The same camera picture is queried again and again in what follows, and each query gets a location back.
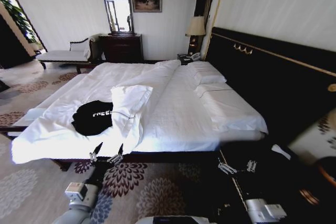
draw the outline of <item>wooden mirror frame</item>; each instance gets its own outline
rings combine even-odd
[[[110,26],[110,30],[111,30],[111,33],[113,34],[127,34],[127,33],[130,33],[130,34],[134,34],[134,20],[133,20],[133,12],[132,12],[132,2],[131,0],[128,0],[129,2],[129,6],[130,6],[130,19],[131,19],[131,31],[113,31],[113,28],[111,26],[111,17],[109,17],[109,6],[106,4],[106,0],[104,0],[104,4],[105,4],[105,10],[106,10],[106,14],[107,14],[107,18],[108,18],[108,21],[109,21],[109,26]]]

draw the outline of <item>dresser drawer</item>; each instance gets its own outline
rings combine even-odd
[[[101,36],[100,45],[107,62],[143,62],[141,35]]]

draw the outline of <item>table lamp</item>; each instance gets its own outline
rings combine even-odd
[[[199,40],[199,38],[201,38],[200,36],[202,35],[205,35],[204,17],[192,17],[188,30],[185,33],[185,36],[191,37],[188,49],[189,55],[193,55],[194,53],[200,51],[200,41],[202,40]]]

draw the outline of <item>chaise lounge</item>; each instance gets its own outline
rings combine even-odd
[[[101,60],[102,51],[99,47],[99,36],[92,35],[82,41],[71,41],[70,50],[54,50],[36,56],[36,59],[46,69],[45,62],[73,63],[76,64],[77,72],[80,73],[80,67],[90,65]]]

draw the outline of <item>black t-shirt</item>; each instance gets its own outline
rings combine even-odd
[[[72,116],[72,124],[76,131],[84,136],[98,135],[112,126],[112,109],[112,102],[86,103]]]

